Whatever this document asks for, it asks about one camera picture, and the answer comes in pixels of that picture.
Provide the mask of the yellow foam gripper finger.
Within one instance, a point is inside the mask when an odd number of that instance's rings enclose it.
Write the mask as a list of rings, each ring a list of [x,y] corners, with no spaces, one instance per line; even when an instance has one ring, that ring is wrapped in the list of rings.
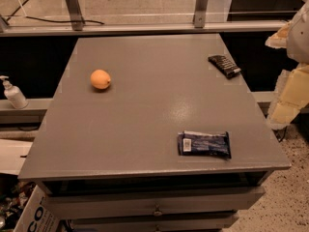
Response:
[[[267,125],[276,131],[284,129],[308,104],[309,65],[298,64],[292,71],[283,70],[267,112]]]
[[[267,38],[265,45],[271,48],[286,48],[290,35],[291,22],[288,21],[277,32]]]

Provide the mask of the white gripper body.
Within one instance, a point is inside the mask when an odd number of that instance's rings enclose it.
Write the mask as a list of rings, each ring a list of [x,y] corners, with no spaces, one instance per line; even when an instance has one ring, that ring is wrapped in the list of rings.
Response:
[[[298,63],[309,63],[309,1],[291,20],[287,37],[287,55]]]

